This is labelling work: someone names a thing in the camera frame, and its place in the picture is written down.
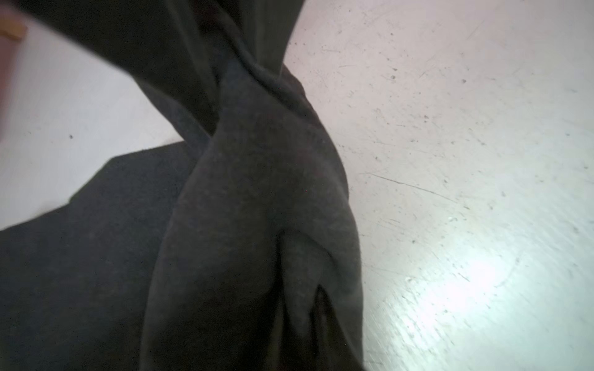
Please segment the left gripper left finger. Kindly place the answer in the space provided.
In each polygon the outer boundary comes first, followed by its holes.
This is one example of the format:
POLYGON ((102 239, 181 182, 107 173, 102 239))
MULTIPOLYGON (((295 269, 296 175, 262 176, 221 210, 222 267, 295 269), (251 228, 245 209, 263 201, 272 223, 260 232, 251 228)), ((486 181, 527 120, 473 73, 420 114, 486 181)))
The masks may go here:
POLYGON ((266 343, 260 370, 279 370, 282 358, 282 342, 285 321, 285 304, 282 292, 277 292, 272 303, 272 312, 267 327, 266 343))

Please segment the black long pants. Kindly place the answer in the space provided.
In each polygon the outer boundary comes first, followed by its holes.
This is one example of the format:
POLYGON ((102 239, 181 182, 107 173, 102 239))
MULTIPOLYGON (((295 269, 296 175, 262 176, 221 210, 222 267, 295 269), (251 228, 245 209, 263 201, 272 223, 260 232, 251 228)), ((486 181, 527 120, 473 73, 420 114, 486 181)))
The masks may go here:
POLYGON ((1 232, 4 370, 316 370, 319 286, 363 369, 343 163, 283 59, 301 1, 16 1, 131 75, 182 142, 1 232))

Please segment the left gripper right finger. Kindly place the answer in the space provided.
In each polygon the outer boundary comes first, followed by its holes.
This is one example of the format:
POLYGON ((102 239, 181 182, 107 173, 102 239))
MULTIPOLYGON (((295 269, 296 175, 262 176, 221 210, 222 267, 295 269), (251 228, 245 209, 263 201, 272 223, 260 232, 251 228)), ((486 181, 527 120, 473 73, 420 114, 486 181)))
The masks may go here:
POLYGON ((316 290, 312 322, 316 344, 316 370, 357 370, 357 357, 322 286, 316 290))

